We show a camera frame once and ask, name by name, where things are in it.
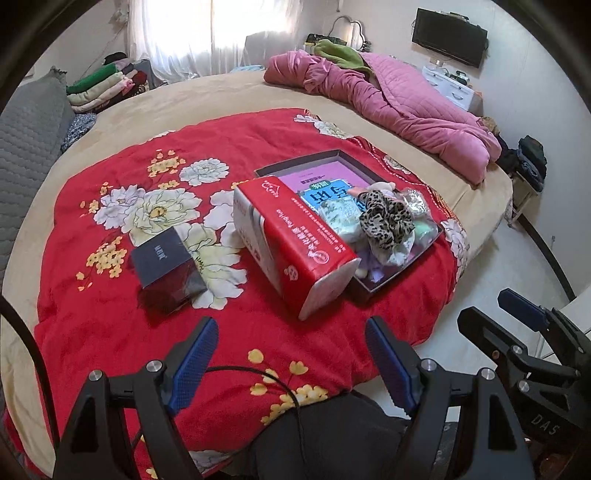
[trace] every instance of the clothes pile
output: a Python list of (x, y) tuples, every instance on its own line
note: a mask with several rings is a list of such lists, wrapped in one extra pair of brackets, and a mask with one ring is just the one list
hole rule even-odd
[(148, 60), (132, 63), (125, 53), (117, 52), (66, 91), (75, 113), (100, 113), (154, 87), (155, 77)]
[(361, 257), (358, 278), (378, 283), (383, 267), (403, 267), (414, 245), (425, 250), (437, 237), (437, 224), (423, 195), (414, 189), (396, 190), (394, 183), (354, 187), (348, 195), (325, 200), (320, 217)]

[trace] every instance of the white drawer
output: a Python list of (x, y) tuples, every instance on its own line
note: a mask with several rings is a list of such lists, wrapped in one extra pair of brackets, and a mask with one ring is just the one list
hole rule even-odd
[(427, 67), (423, 67), (423, 76), (435, 90), (454, 105), (467, 112), (470, 111), (470, 107), (473, 106), (475, 100), (474, 90), (439, 72), (429, 70)]
[(439, 75), (437, 72), (432, 72), (427, 67), (423, 67), (423, 76), (435, 90), (445, 96), (447, 87), (449, 86), (445, 76)]
[(463, 86), (461, 83), (457, 85), (449, 84), (445, 97), (467, 112), (470, 109), (470, 105), (472, 104), (474, 90)]

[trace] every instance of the stack of folded clothes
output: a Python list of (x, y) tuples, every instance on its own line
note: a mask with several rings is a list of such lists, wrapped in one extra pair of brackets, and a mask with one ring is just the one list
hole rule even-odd
[(107, 56), (105, 64), (67, 88), (75, 113), (100, 113), (122, 100), (150, 90), (147, 60), (133, 64), (124, 53)]

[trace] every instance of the floor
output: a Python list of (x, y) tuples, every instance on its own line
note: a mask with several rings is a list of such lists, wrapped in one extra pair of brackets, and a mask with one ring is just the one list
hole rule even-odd
[[(475, 306), (496, 320), (528, 346), (529, 354), (542, 347), (538, 333), (499, 308), (499, 292), (511, 288), (536, 304), (562, 308), (568, 299), (541, 252), (517, 224), (510, 228), (503, 221), (480, 254), (470, 263), (456, 287), (456, 295), (441, 312), (435, 330), (425, 343), (415, 350), (421, 358), (432, 358), (450, 371), (474, 374), (482, 367), (495, 364), (464, 338), (457, 329), (458, 314)], [(372, 397), (390, 416), (404, 417), (394, 406), (380, 378), (359, 385), (357, 390)], [(455, 421), (459, 408), (451, 408), (448, 420)]]

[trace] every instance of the green towel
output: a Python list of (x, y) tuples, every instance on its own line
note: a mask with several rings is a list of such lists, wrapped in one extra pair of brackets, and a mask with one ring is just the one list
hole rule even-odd
[(367, 75), (373, 73), (372, 69), (365, 66), (359, 52), (345, 45), (336, 45), (325, 38), (314, 47), (314, 55), (324, 57), (344, 70), (356, 70)]
[(84, 77), (83, 79), (78, 80), (74, 85), (70, 85), (66, 92), (68, 95), (72, 93), (82, 93), (87, 91), (89, 88), (94, 87), (97, 83), (106, 80), (114, 73), (117, 73), (117, 67), (115, 66), (115, 62), (109, 63), (108, 65), (104, 65), (100, 67), (98, 70), (95, 70), (94, 73), (88, 75), (88, 77)]

